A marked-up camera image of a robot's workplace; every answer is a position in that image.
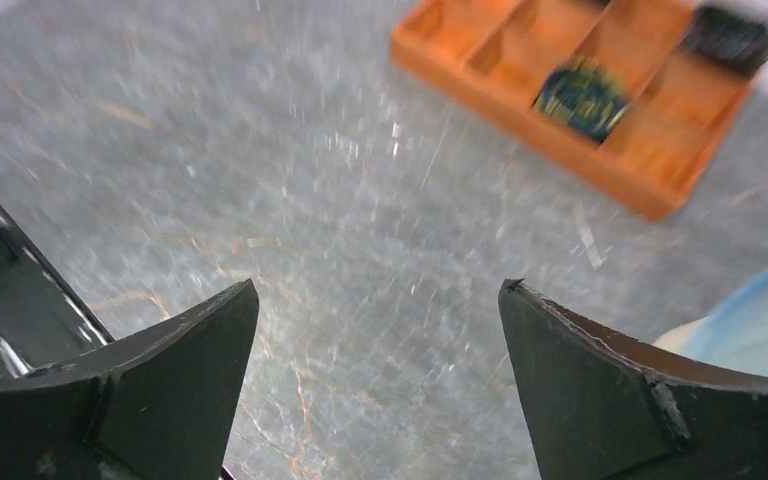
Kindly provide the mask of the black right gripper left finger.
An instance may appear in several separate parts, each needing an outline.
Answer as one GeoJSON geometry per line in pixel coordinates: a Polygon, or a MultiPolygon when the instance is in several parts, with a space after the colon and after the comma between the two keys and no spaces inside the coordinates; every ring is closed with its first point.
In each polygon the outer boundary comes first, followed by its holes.
{"type": "Polygon", "coordinates": [[[259,297],[189,310],[22,378],[0,379],[0,479],[219,479],[259,297]]]}

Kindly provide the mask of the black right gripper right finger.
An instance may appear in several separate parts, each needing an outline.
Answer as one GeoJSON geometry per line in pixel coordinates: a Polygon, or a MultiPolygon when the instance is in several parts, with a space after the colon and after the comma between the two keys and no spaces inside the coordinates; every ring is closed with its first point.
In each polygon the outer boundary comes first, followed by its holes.
{"type": "Polygon", "coordinates": [[[697,362],[504,281],[498,306],[545,479],[768,479],[768,377],[697,362]]]}

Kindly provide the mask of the blue plastic trash bag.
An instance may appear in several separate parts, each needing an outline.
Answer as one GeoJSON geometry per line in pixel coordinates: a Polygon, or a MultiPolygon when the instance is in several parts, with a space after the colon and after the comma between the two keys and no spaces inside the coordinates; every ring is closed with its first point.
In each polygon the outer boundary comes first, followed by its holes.
{"type": "Polygon", "coordinates": [[[697,321],[676,352],[695,361],[768,377],[768,269],[697,321]]]}

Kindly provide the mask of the beige plastic trash bin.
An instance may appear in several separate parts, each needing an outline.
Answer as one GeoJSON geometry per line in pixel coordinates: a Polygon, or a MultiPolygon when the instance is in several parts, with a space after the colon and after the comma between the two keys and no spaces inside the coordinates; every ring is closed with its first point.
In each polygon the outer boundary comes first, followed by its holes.
{"type": "Polygon", "coordinates": [[[703,326],[707,320],[707,317],[703,317],[679,325],[658,337],[653,343],[653,346],[674,354],[685,356],[684,348],[686,344],[694,337],[698,329],[703,326]]]}

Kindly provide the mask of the wooden compartment tray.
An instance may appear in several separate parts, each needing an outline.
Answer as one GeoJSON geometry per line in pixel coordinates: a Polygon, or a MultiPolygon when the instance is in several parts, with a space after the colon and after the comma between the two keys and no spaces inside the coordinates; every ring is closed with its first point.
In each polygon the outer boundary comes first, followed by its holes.
{"type": "Polygon", "coordinates": [[[390,57],[640,215],[679,209],[755,80],[689,51],[682,1],[423,1],[390,57]]]}

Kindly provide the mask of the black yellow rolled sock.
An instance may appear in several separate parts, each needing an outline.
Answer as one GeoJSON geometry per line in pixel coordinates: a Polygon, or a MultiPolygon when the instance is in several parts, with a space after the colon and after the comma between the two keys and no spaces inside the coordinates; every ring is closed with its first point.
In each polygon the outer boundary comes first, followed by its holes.
{"type": "Polygon", "coordinates": [[[631,109],[618,78],[592,58],[573,57],[544,80],[533,108],[597,142],[604,142],[631,109]]]}

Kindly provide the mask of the black rolled sock right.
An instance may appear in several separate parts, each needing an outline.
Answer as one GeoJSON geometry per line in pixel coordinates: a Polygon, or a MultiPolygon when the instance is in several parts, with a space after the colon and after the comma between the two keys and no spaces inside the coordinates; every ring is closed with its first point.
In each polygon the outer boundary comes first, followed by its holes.
{"type": "Polygon", "coordinates": [[[722,3],[702,3],[693,10],[679,47],[752,77],[768,61],[768,19],[722,3]]]}

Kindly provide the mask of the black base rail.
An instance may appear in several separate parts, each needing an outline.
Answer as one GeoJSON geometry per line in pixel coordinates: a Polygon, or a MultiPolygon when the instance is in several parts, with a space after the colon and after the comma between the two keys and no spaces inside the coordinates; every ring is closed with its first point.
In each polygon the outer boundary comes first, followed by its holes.
{"type": "Polygon", "coordinates": [[[0,205],[0,378],[21,378],[113,340],[0,205]]]}

